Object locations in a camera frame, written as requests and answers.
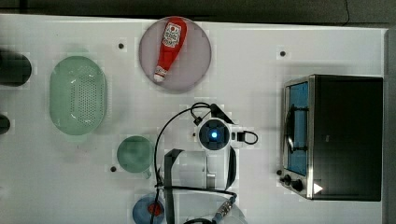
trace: green bowl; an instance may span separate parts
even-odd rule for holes
[[[72,56],[59,62],[49,84],[49,115],[63,133],[92,132],[106,115],[106,77],[92,60]]]
[[[123,140],[117,150],[120,166],[130,173],[149,172],[153,156],[154,150],[150,141],[142,136],[132,136]]]

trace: bottle label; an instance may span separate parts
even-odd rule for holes
[[[168,22],[165,31],[163,32],[163,44],[166,47],[174,48],[180,39],[181,27],[172,22]]]
[[[165,69],[163,69],[162,67],[160,67],[159,65],[157,65],[157,67],[155,68],[155,75],[159,75],[161,77],[165,77],[167,71]]]

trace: toaster oven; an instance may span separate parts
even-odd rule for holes
[[[283,121],[285,188],[311,200],[381,200],[382,77],[289,81]]]

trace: small green bowl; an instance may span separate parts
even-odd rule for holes
[[[153,163],[154,150],[150,141],[142,136],[132,136],[122,141],[117,150],[120,166],[130,173],[146,173],[151,176],[149,167]]]

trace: oven window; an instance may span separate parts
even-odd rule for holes
[[[308,107],[308,83],[290,86],[289,109],[292,106],[297,108]],[[294,113],[294,141],[293,152],[288,150],[288,170],[306,175],[306,137],[307,111],[296,110]]]

